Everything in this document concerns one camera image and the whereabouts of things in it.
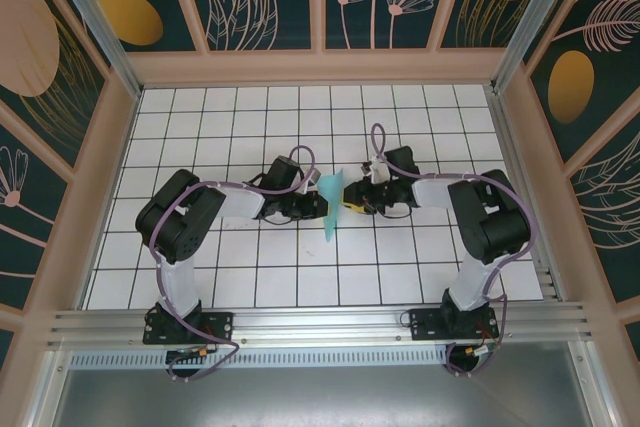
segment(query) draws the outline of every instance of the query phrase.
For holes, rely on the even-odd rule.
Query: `black mounting bracket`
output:
[[[202,312],[198,306],[184,320],[201,332],[231,340],[233,334],[233,314],[231,312]],[[156,304],[155,312],[149,312],[145,315],[142,343],[145,345],[185,345],[205,344],[206,340],[185,329],[169,312]]]
[[[495,311],[487,306],[478,312],[477,321],[494,338],[498,338],[498,323]],[[475,323],[452,329],[447,325],[440,307],[411,309],[403,314],[403,325],[411,329],[411,340],[482,340],[482,328]]]

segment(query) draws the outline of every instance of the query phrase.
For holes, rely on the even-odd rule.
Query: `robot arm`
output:
[[[258,187],[263,190],[282,190],[290,187],[301,173],[300,166],[280,156],[266,174],[258,175]],[[178,170],[142,209],[136,219],[136,230],[143,243],[149,246],[151,235],[160,217],[187,188],[200,182],[188,170]],[[313,219],[327,214],[328,204],[317,191],[291,192],[286,195],[262,195],[239,188],[200,187],[173,211],[162,226],[156,248],[162,258],[161,275],[167,297],[176,312],[188,319],[200,310],[200,300],[194,277],[194,255],[202,245],[216,217],[244,217],[265,219],[276,212],[292,220]],[[167,311],[165,300],[158,303]]]
[[[400,169],[419,174],[408,146],[385,152],[387,161]],[[467,250],[460,272],[445,292],[443,309],[452,329],[457,319],[487,304],[492,273],[505,256],[519,252],[530,238],[524,214],[500,189],[482,182],[449,179],[416,180],[391,174],[387,166],[373,160],[363,164],[366,176],[347,186],[346,206],[365,214],[385,213],[396,203],[411,208],[439,207],[452,210]],[[492,170],[483,174],[512,189],[505,174]]]

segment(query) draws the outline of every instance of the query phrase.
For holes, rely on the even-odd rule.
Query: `cable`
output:
[[[385,219],[389,219],[389,220],[401,220],[401,219],[406,219],[407,217],[411,217],[411,214],[413,213],[413,207],[411,207],[410,205],[407,205],[407,207],[409,207],[409,213],[406,215],[400,215],[398,217],[393,217],[391,215],[386,215],[383,214],[382,212],[378,212],[382,217],[384,217]]]
[[[382,146],[378,146],[378,142],[376,141],[376,131],[379,130],[380,134],[382,135]],[[518,197],[518,195],[512,191],[511,189],[509,189],[506,185],[501,184],[500,182],[491,179],[489,177],[485,177],[484,175],[477,175],[477,174],[434,174],[434,173],[429,173],[429,174],[414,174],[412,172],[407,172],[406,170],[402,170],[398,167],[396,167],[395,165],[393,165],[391,162],[389,162],[386,157],[384,156],[384,146],[385,146],[385,141],[386,141],[386,132],[384,131],[384,127],[382,127],[381,124],[379,123],[375,123],[373,124],[373,126],[371,127],[371,144],[373,146],[373,150],[376,153],[376,157],[383,162],[387,167],[389,167],[390,169],[394,170],[395,172],[405,176],[405,177],[410,177],[413,179],[474,179],[474,180],[481,180],[483,182],[486,182],[487,184],[490,184],[500,190],[502,190],[505,194],[507,194],[509,197],[511,197],[511,199],[518,205],[518,207],[520,208],[520,210],[522,211],[522,213],[524,214],[526,220],[527,220],[527,224],[529,225],[529,231],[530,231],[530,237],[529,237],[529,242],[527,242],[527,246],[522,249],[520,252],[517,252],[515,254],[512,254],[508,257],[505,257],[504,259],[502,259],[500,261],[500,263],[496,266],[496,268],[493,270],[493,272],[491,273],[491,275],[489,275],[489,278],[487,279],[487,282],[484,286],[484,288],[482,289],[482,294],[486,297],[487,294],[489,293],[489,290],[491,289],[491,285],[493,284],[494,279],[500,274],[500,271],[502,270],[502,268],[507,265],[508,263],[514,261],[514,260],[518,260],[519,258],[525,256],[526,254],[528,254],[531,249],[533,248],[536,239],[538,238],[538,232],[539,232],[539,228],[538,228],[538,223],[535,219],[535,217],[533,216],[533,213],[531,212],[531,210],[529,209],[529,207],[524,203],[524,201]]]
[[[402,322],[402,317],[404,315],[408,314],[409,312],[411,312],[411,311],[410,310],[405,310],[403,313],[400,314],[400,319],[399,319],[400,320],[400,325],[403,326],[405,329],[410,329],[410,328],[415,327],[416,325],[418,325],[418,321],[417,320],[414,320],[414,321],[406,323],[406,324],[404,322]]]
[[[293,185],[293,186],[291,186],[291,187],[289,187],[287,189],[282,189],[282,190],[265,190],[265,189],[260,189],[258,187],[254,187],[254,186],[247,185],[247,184],[239,184],[237,182],[228,182],[228,181],[218,182],[218,181],[211,181],[211,180],[198,182],[197,184],[194,184],[194,185],[188,187],[184,192],[182,192],[182,194],[180,194],[173,201],[173,203],[165,210],[165,212],[160,217],[160,220],[158,221],[158,224],[156,225],[155,229],[153,229],[153,233],[151,234],[151,239],[149,240],[149,252],[151,253],[151,256],[153,257],[153,259],[156,262],[156,281],[158,283],[158,290],[160,291],[160,297],[165,302],[165,305],[166,305],[167,310],[169,311],[169,313],[178,321],[178,323],[180,325],[182,325],[189,332],[192,332],[192,333],[194,333],[196,335],[199,335],[203,339],[208,340],[210,342],[215,342],[217,344],[230,345],[230,346],[233,347],[233,350],[231,352],[229,352],[228,354],[226,354],[225,356],[223,356],[218,362],[213,364],[208,369],[200,371],[200,372],[192,375],[191,377],[185,377],[185,378],[178,377],[173,372],[173,365],[169,364],[169,374],[171,375],[171,378],[172,378],[172,380],[174,382],[175,381],[180,381],[180,382],[185,382],[186,383],[186,382],[189,382],[189,381],[199,380],[199,379],[202,379],[203,377],[206,377],[207,375],[209,375],[212,372],[214,372],[215,370],[217,370],[218,367],[220,367],[223,363],[225,363],[227,360],[229,360],[232,356],[234,356],[236,354],[236,352],[238,352],[238,350],[240,349],[240,346],[236,342],[233,342],[232,340],[227,340],[227,339],[223,339],[223,338],[220,338],[220,337],[216,337],[214,335],[209,335],[209,334],[207,334],[205,332],[202,332],[201,330],[196,329],[195,327],[193,327],[193,326],[189,325],[187,322],[185,322],[184,319],[180,316],[180,314],[178,314],[178,312],[176,311],[174,305],[171,303],[171,300],[169,299],[169,296],[167,295],[167,291],[166,291],[166,289],[164,287],[164,282],[162,280],[162,258],[160,257],[160,254],[156,250],[156,240],[158,238],[158,234],[160,233],[160,230],[164,226],[164,223],[167,221],[169,216],[175,210],[175,208],[178,207],[178,205],[180,205],[180,203],[184,199],[186,199],[189,195],[191,195],[192,192],[194,192],[195,190],[197,190],[197,189],[199,189],[201,187],[209,187],[209,186],[211,186],[211,187],[217,187],[217,188],[224,187],[224,188],[230,188],[230,189],[245,189],[245,190],[250,190],[252,192],[256,192],[256,193],[262,194],[262,195],[283,195],[283,194],[288,194],[289,192],[295,192],[300,187],[302,187],[306,182],[309,181],[309,179],[313,175],[313,171],[314,171],[314,168],[315,168],[315,165],[316,165],[316,157],[315,157],[313,151],[309,147],[307,147],[306,145],[298,145],[298,146],[294,147],[291,150],[291,152],[289,153],[289,159],[291,159],[293,157],[293,154],[295,152],[297,152],[298,150],[300,150],[300,149],[306,150],[309,153],[309,156],[311,157],[311,167],[309,168],[309,171],[307,172],[307,174],[297,184],[295,184],[295,185]]]
[[[500,297],[496,297],[495,299],[488,299],[488,300],[491,302],[502,301],[502,320],[500,320],[500,335],[498,336],[498,340],[496,341],[497,346],[500,347],[502,345],[502,339],[504,338],[504,328],[507,323],[507,294],[502,294]],[[471,377],[472,375],[471,372],[465,372],[464,370],[460,369],[459,367],[456,367],[451,363],[451,352],[453,351],[456,345],[457,344],[453,342],[449,344],[449,346],[447,347],[444,366],[450,373],[452,373],[456,377],[458,377],[461,374],[466,375],[467,377]],[[489,364],[493,362],[494,354],[495,352],[492,353],[489,356],[489,358],[485,360],[480,367],[477,367],[476,369],[474,369],[473,375],[478,375],[480,372],[485,370],[489,366]]]
[[[376,131],[380,132],[380,135],[382,136],[382,146],[378,146],[378,142],[376,141]],[[539,227],[538,227],[538,223],[533,215],[533,213],[531,212],[531,210],[529,209],[529,207],[524,203],[524,201],[518,197],[518,195],[512,191],[511,189],[509,189],[506,185],[501,184],[500,182],[491,179],[489,177],[485,177],[484,175],[477,175],[477,174],[424,174],[424,175],[418,175],[418,174],[414,174],[412,172],[407,172],[406,170],[400,169],[399,167],[396,167],[395,165],[393,165],[391,162],[389,162],[386,157],[384,156],[384,147],[385,147],[385,143],[386,143],[386,132],[384,130],[384,127],[379,124],[379,123],[375,123],[373,124],[373,126],[371,126],[371,145],[373,146],[373,150],[376,153],[376,157],[378,158],[378,160],[380,160],[381,162],[383,162],[387,167],[389,167],[391,170],[404,175],[405,177],[410,177],[413,179],[475,179],[475,180],[480,180],[483,181],[489,185],[492,185],[500,190],[502,190],[505,194],[507,194],[520,208],[520,210],[522,211],[522,213],[524,214],[527,224],[529,225],[529,231],[530,231],[530,237],[529,237],[529,242],[527,242],[527,246],[522,249],[520,252],[517,252],[515,254],[509,255],[508,257],[505,257],[504,259],[502,259],[498,265],[496,266],[495,269],[493,269],[493,272],[491,272],[491,274],[489,275],[489,277],[487,278],[487,281],[484,285],[484,287],[482,288],[482,295],[485,297],[485,299],[487,299],[487,301],[489,302],[493,302],[493,301],[500,301],[502,300],[503,302],[503,307],[502,307],[502,321],[501,321],[501,326],[500,326],[500,336],[498,338],[498,345],[502,344],[502,339],[504,336],[504,327],[505,327],[505,323],[507,320],[507,294],[503,294],[500,297],[497,297],[495,299],[490,299],[488,297],[488,293],[489,290],[491,289],[491,285],[493,284],[495,278],[500,275],[500,272],[502,271],[502,269],[504,268],[505,265],[509,264],[510,262],[517,260],[521,257],[523,257],[524,255],[526,255],[527,253],[529,253],[531,251],[531,249],[533,248],[536,239],[538,238],[538,234],[539,234]],[[455,342],[450,344],[449,347],[447,348],[447,353],[446,353],[446,357],[445,357],[445,367],[447,368],[447,370],[449,372],[451,372],[452,374],[455,375],[459,375],[460,373],[464,373],[467,374],[468,376],[471,376],[470,372],[464,372],[462,369],[459,369],[458,367],[456,367],[455,365],[451,364],[450,362],[450,358],[451,358],[451,351],[453,350],[453,348],[456,346]],[[489,356],[489,358],[484,362],[484,364],[482,364],[480,367],[478,367],[475,370],[476,375],[478,373],[480,373],[481,371],[483,371],[487,365],[491,362],[491,360],[493,359],[493,354],[491,354]]]
[[[267,224],[271,224],[271,225],[287,225],[287,224],[290,224],[291,222],[293,222],[293,219],[289,219],[286,222],[280,222],[280,223],[272,222],[272,221],[267,220],[267,219],[262,219],[262,221],[266,222]]]

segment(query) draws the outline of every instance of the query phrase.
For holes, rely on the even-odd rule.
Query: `vent slot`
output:
[[[167,351],[75,352],[70,370],[155,370],[166,369]],[[176,369],[194,365],[210,367],[226,352],[211,354],[202,359],[189,359]],[[357,347],[313,349],[250,349],[244,348],[227,362],[229,368],[288,368],[288,367],[355,367],[383,365],[421,365],[444,363],[444,346]]]

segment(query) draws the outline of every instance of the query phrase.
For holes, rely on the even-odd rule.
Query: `yellow and black object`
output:
[[[399,169],[420,175],[420,170],[413,161],[411,147],[404,146],[385,152],[388,162]],[[371,162],[362,164],[362,169],[368,173]],[[349,184],[342,194],[342,203],[345,207],[360,214],[385,215],[387,207],[393,207],[397,203],[408,205],[410,208],[418,207],[413,196],[412,185],[415,179],[391,172],[389,180],[374,184],[371,176],[365,176],[362,180]]]

